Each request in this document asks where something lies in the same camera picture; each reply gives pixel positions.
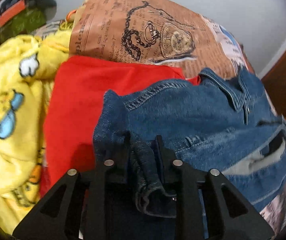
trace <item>blue denim jacket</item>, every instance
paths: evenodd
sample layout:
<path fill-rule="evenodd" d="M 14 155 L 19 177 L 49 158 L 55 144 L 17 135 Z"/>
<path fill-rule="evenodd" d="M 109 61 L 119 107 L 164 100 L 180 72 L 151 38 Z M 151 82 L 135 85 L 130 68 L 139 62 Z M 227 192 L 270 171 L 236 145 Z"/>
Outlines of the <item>blue denim jacket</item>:
<path fill-rule="evenodd" d="M 198 86 L 171 79 L 122 97 L 112 90 L 104 95 L 93 136 L 96 156 L 107 158 L 106 150 L 123 143 L 120 131 L 130 131 L 135 200 L 144 213 L 175 216 L 168 211 L 171 203 L 156 207 L 162 205 L 155 200 L 158 194 L 173 195 L 164 191 L 152 164 L 156 135 L 194 168 L 220 170 L 258 211 L 286 182 L 286 121 L 272 113 L 261 81 L 244 68 L 229 81 L 209 68 L 200 76 Z M 269 144 L 277 135 L 282 143 L 271 152 Z"/>

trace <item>yellow fleece fabric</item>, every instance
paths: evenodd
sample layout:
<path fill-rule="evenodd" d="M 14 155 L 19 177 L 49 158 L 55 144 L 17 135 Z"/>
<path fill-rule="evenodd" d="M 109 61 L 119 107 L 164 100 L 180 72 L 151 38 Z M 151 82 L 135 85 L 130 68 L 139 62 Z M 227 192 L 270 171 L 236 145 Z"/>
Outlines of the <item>yellow fleece fabric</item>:
<path fill-rule="evenodd" d="M 9 234 L 39 200 L 42 125 L 70 36 L 19 35 L 0 46 L 0 226 Z"/>

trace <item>orange ring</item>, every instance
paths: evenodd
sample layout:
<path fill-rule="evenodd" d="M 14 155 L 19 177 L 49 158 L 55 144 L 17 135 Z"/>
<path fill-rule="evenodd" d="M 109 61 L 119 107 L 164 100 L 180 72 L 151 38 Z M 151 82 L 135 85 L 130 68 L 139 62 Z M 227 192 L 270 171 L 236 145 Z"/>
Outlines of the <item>orange ring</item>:
<path fill-rule="evenodd" d="M 76 10 L 70 11 L 67 15 L 66 15 L 66 21 L 68 22 L 70 20 L 70 17 L 72 14 L 76 13 Z"/>

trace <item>white cartoon glove print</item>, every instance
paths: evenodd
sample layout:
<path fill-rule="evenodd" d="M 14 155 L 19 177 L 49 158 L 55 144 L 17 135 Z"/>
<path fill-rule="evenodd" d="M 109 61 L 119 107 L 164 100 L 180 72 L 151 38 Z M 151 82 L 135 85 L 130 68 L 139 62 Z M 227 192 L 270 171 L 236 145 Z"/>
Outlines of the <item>white cartoon glove print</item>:
<path fill-rule="evenodd" d="M 21 77 L 33 77 L 36 70 L 39 68 L 39 62 L 36 59 L 36 54 L 31 55 L 30 57 L 24 58 L 19 63 L 19 71 Z"/>

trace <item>silver rivet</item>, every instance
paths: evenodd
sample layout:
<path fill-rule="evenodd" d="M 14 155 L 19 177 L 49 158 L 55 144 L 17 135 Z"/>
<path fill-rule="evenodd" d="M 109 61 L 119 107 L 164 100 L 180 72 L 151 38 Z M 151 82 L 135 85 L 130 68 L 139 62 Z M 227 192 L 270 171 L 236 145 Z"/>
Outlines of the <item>silver rivet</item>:
<path fill-rule="evenodd" d="M 77 174 L 77 170 L 76 169 L 70 169 L 67 171 L 67 174 L 70 176 L 74 176 L 75 174 Z"/>
<path fill-rule="evenodd" d="M 104 165 L 105 166 L 112 166 L 114 164 L 114 161 L 113 160 L 106 160 L 105 162 L 104 162 Z"/>
<path fill-rule="evenodd" d="M 174 166 L 182 166 L 183 162 L 181 160 L 174 160 L 173 165 Z"/>
<path fill-rule="evenodd" d="M 219 175 L 220 175 L 220 172 L 219 172 L 219 170 L 217 170 L 217 169 L 212 169 L 212 170 L 210 170 L 210 173 L 211 173 L 213 176 L 219 176 Z"/>

